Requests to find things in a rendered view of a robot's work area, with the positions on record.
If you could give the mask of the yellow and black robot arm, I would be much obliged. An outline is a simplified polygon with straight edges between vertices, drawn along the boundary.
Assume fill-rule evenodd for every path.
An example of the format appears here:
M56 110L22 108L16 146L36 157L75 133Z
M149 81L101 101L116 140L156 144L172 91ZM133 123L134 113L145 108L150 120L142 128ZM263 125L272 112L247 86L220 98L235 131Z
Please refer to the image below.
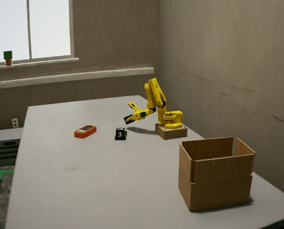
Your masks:
M179 111L172 111L172 112L166 112L167 106L166 106L166 99L162 93L162 90L160 86L157 83L156 78L149 80L148 83L145 83L145 91L147 95L147 108L144 109L139 113L140 117L146 117L154 112L158 113L158 121L161 123L161 125L165 126L165 129L177 129L179 127L182 127L182 124L180 123L181 119L181 112ZM160 100L161 99L161 100ZM156 109L156 106L158 104L158 107ZM165 115L165 119L164 119Z

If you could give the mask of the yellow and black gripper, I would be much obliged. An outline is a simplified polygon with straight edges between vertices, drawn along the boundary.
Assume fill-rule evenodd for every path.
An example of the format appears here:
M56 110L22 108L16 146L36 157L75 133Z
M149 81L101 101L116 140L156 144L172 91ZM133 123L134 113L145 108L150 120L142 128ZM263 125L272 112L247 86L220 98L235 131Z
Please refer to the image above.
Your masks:
M126 120L141 120L141 119L145 119L145 117L141 118L139 113L141 111L143 111L143 109L138 110L137 109L137 105L135 105L133 102L128 103L128 105L130 106L130 108L135 109L135 114L133 114L131 117L127 118Z

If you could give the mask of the orange digital multimeter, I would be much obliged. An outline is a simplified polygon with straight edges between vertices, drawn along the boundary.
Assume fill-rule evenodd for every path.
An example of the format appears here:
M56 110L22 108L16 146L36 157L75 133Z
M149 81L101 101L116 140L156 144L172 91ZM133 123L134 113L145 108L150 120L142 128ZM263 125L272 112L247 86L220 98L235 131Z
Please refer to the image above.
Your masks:
M74 131L74 136L78 138L85 138L96 132L95 125L85 125L84 127Z

